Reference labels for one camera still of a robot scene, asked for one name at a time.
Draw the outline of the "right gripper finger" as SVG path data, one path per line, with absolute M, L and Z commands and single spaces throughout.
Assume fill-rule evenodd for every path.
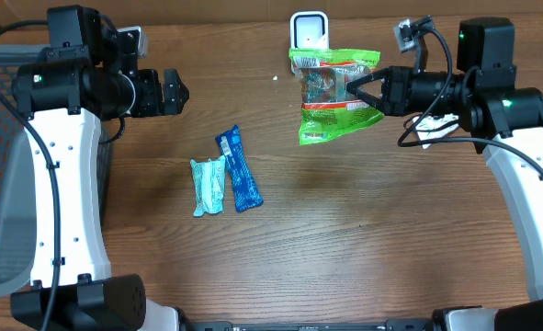
M 346 85 L 346 90 L 347 91 L 358 90 L 362 85 L 371 83 L 376 80 L 381 80 L 385 78 L 388 74 L 389 74 L 388 68 L 377 70 L 375 72 L 372 72 L 370 74 L 367 74 L 365 76 L 362 76 L 360 78 L 357 78 L 353 81 L 348 82 Z
M 372 108 L 375 108 L 379 111 L 384 110 L 384 101 L 382 97 L 370 95 L 368 92 L 363 90 L 361 87 L 347 87 L 346 91 L 353 95 L 356 99 L 367 103 Z

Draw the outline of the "blue snack bar wrapper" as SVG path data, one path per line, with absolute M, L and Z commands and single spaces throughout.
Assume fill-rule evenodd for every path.
M 225 156 L 226 169 L 231 176 L 236 211 L 243 212 L 261 206 L 264 200 L 247 164 L 239 126 L 234 125 L 215 140 L 221 154 Z

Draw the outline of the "white tube gold cap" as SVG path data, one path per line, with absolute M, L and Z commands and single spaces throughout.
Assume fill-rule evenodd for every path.
M 458 116 L 447 114 L 424 118 L 415 128 L 419 141 L 443 138 L 459 128 Z

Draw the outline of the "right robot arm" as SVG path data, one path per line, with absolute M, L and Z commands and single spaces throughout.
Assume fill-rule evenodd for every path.
M 526 267 L 529 300 L 502 309 L 438 309 L 423 330 L 543 330 L 543 94 L 515 84 L 515 26 L 506 17 L 476 17 L 458 28 L 458 49 L 447 71 L 426 70 L 424 37 L 430 17 L 404 20 L 394 30 L 413 67 L 391 66 L 357 78 L 347 91 L 387 116 L 453 114 L 495 176 L 510 212 Z

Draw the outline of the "green snack bag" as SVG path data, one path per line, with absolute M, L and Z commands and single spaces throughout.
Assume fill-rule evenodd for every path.
M 347 83 L 374 71 L 380 60 L 378 51 L 291 48 L 288 57 L 300 80 L 301 145 L 327 143 L 384 118 L 382 112 L 346 91 Z

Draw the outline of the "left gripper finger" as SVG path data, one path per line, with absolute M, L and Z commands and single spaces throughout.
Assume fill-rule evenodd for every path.
M 184 105 L 189 100 L 188 95 L 165 96 L 164 97 L 164 115 L 179 115 L 182 113 Z
M 164 71 L 164 97 L 189 97 L 189 90 L 182 82 L 176 69 Z

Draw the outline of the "teal tissue pack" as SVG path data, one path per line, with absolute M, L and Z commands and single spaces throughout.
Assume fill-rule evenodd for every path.
M 191 160 L 190 166 L 196 193 L 196 209 L 193 215 L 202 217 L 206 213 L 223 212 L 226 157 L 221 155 L 206 162 Z

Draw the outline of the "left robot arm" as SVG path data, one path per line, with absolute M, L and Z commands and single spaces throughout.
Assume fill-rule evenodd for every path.
M 149 300 L 136 274 L 115 277 L 101 229 L 97 159 L 108 120 L 179 114 L 189 93 L 178 73 L 138 66 L 142 30 L 116 29 L 97 10 L 47 12 L 50 45 L 13 83 L 27 123 L 37 235 L 31 289 L 11 313 L 36 330 L 182 330 L 175 308 Z

